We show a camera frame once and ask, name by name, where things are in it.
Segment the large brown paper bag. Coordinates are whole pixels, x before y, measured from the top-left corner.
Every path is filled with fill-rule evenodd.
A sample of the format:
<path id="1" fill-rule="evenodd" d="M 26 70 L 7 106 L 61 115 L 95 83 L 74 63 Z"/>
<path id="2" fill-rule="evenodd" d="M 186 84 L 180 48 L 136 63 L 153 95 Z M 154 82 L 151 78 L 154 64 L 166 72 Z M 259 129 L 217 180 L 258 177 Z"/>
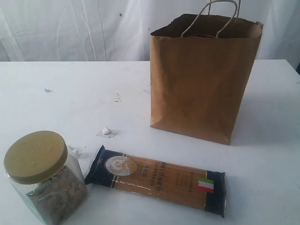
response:
<path id="1" fill-rule="evenodd" d="M 152 128 L 229 145 L 263 25 L 183 14 L 150 35 Z"/>

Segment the spaghetti packet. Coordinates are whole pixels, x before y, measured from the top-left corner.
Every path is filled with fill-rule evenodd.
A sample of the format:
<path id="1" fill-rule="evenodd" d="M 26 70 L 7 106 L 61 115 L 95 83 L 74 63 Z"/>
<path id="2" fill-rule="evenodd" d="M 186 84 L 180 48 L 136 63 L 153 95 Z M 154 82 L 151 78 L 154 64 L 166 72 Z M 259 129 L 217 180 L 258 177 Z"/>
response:
<path id="1" fill-rule="evenodd" d="M 96 153 L 85 184 L 142 194 L 224 216 L 225 173 L 106 149 Z"/>

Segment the square jar with gold lid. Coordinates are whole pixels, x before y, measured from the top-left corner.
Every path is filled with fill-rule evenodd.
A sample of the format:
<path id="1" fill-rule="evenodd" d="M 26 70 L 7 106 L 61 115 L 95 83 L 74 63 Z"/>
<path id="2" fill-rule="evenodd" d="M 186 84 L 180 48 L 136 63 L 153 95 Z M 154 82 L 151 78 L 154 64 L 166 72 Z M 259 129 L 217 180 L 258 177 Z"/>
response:
<path id="1" fill-rule="evenodd" d="M 46 225 L 63 224 L 87 197 L 78 159 L 53 131 L 33 132 L 13 143 L 4 169 L 24 203 Z"/>

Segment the torn white paper scrap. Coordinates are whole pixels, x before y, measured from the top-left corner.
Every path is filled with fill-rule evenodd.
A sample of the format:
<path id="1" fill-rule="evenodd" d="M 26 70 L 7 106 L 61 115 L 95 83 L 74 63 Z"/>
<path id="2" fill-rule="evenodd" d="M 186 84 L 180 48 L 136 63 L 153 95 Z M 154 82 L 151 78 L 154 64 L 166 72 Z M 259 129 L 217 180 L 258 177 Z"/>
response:
<path id="1" fill-rule="evenodd" d="M 122 102 L 121 97 L 119 95 L 119 93 L 116 93 L 114 98 L 113 98 L 114 102 Z"/>

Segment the white putty lump on tape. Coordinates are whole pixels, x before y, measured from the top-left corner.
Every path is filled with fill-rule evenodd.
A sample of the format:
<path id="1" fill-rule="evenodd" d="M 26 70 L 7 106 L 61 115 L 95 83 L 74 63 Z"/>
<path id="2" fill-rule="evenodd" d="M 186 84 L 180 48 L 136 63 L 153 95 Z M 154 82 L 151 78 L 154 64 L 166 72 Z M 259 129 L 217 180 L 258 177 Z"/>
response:
<path id="1" fill-rule="evenodd" d="M 100 132 L 96 134 L 96 136 L 105 137 L 105 138 L 113 138 L 117 135 L 113 130 L 109 127 L 105 126 Z"/>

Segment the crumpled white scrap by jar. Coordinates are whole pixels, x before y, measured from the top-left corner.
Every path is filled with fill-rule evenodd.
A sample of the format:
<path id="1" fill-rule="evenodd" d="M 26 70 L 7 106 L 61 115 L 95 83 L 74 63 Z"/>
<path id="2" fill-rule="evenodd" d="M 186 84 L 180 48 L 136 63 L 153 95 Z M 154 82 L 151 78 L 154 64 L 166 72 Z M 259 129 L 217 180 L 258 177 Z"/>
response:
<path id="1" fill-rule="evenodd" d="M 71 154 L 75 158 L 79 158 L 81 156 L 79 149 L 77 147 L 72 147 L 70 145 L 67 146 L 69 154 Z"/>

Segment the white backdrop curtain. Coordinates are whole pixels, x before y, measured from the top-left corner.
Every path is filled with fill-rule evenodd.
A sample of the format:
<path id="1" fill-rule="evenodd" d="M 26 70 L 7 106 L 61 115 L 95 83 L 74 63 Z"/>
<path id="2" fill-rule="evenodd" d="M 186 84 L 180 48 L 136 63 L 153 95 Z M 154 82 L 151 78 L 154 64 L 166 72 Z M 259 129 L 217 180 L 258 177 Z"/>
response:
<path id="1" fill-rule="evenodd" d="M 204 0 L 3 0 L 1 61 L 149 60 L 150 33 Z M 244 0 L 240 16 L 263 23 L 259 59 L 300 62 L 300 3 Z"/>

